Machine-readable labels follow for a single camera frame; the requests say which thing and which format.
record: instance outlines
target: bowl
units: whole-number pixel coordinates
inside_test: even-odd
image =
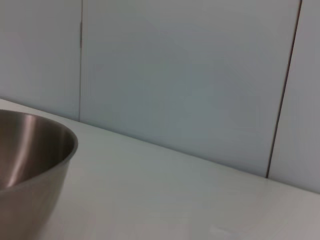
[[[0,240],[33,240],[60,195],[76,135],[53,120],[0,110]]]

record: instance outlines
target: countertop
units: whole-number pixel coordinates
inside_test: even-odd
[[[319,240],[320,195],[77,121],[78,137],[40,240]]]

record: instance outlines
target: stainless steel bowl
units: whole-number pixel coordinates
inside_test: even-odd
[[[59,197],[78,147],[66,126],[0,110],[0,240],[33,240]]]

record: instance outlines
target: wall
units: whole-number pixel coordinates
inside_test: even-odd
[[[85,0],[82,122],[265,176],[298,0]]]
[[[320,193],[320,1],[303,0],[269,177]]]
[[[0,98],[79,116],[81,0],[2,0]]]

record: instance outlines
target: cabinet door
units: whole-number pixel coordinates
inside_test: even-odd
[[[320,1],[303,0],[269,177],[320,193]]]
[[[264,176],[299,3],[84,0],[80,120]]]
[[[81,0],[0,1],[0,98],[78,119]]]

